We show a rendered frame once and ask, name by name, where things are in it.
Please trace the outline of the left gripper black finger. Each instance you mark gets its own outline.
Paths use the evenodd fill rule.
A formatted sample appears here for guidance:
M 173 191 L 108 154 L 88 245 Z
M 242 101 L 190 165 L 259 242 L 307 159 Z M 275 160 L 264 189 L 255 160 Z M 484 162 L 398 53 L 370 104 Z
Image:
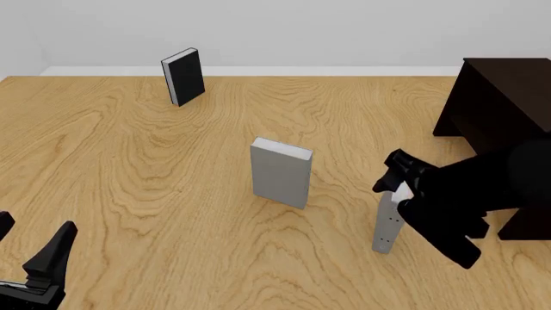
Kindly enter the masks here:
M 0 241 L 6 237 L 14 224 L 15 220 L 8 211 L 0 211 Z
M 27 273 L 25 285 L 29 288 L 65 286 L 65 273 L 77 227 L 73 221 L 66 221 L 49 242 L 23 264 Z

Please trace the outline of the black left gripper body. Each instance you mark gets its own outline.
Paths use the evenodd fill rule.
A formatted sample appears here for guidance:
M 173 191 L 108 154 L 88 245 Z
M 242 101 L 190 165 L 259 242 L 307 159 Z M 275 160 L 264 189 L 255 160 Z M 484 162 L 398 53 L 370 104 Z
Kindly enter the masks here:
M 0 281 L 0 310 L 58 310 L 64 298 L 65 291 L 60 286 L 30 288 Z

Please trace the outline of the dark brown wooden cabinet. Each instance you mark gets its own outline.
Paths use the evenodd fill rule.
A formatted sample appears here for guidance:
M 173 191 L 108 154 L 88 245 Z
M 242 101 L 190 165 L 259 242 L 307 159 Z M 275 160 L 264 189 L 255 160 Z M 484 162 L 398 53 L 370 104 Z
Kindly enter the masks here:
M 551 59 L 465 59 L 433 133 L 474 156 L 551 139 Z

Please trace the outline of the black hardcover book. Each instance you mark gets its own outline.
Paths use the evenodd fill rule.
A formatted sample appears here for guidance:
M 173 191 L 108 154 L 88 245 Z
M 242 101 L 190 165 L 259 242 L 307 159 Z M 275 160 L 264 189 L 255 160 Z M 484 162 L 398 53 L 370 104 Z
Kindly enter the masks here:
M 161 61 L 173 105 L 183 106 L 205 92 L 201 61 L 196 48 L 187 48 Z

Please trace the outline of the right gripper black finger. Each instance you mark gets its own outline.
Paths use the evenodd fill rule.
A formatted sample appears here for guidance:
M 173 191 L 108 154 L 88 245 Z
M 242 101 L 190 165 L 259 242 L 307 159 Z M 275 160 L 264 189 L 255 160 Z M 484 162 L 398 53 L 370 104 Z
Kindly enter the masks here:
M 384 164 L 387 172 L 376 181 L 373 191 L 381 193 L 391 191 L 395 193 L 402 183 L 406 183 L 412 193 L 421 193 L 419 183 L 428 171 L 433 171 L 436 166 L 413 157 L 402 149 L 391 152 Z
M 480 258 L 481 250 L 467 239 L 467 234 L 450 220 L 450 216 L 430 211 L 416 199 L 400 202 L 397 211 L 406 224 L 465 270 L 472 268 Z

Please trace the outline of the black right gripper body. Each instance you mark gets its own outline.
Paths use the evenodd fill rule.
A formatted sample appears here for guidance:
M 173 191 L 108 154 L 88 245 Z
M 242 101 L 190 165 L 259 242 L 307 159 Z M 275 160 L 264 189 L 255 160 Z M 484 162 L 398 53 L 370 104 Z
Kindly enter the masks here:
M 465 206 L 461 193 L 453 188 L 454 185 L 453 180 L 447 180 L 446 175 L 436 168 L 421 177 L 421 193 L 414 193 L 412 199 L 421 201 L 430 211 L 450 216 L 450 220 L 467 234 L 468 239 L 484 238 L 489 229 L 483 219 L 486 212 Z

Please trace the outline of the thin grey book with dots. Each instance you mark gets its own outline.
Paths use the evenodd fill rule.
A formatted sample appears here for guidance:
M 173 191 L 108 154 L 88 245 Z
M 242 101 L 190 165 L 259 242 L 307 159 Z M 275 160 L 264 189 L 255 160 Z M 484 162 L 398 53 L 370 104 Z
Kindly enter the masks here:
M 413 193 L 406 182 L 403 182 L 394 191 L 385 191 L 379 201 L 372 250 L 388 254 L 400 229 L 405 224 L 398 213 L 399 203 L 413 198 Z

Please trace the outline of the wide grey hardcover book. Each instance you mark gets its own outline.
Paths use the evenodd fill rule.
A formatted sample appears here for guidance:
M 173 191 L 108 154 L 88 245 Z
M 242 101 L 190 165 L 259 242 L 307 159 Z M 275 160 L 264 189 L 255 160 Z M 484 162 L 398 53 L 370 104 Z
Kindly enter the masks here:
M 251 144 L 254 195 L 294 208 L 305 208 L 312 163 L 310 149 L 256 137 Z

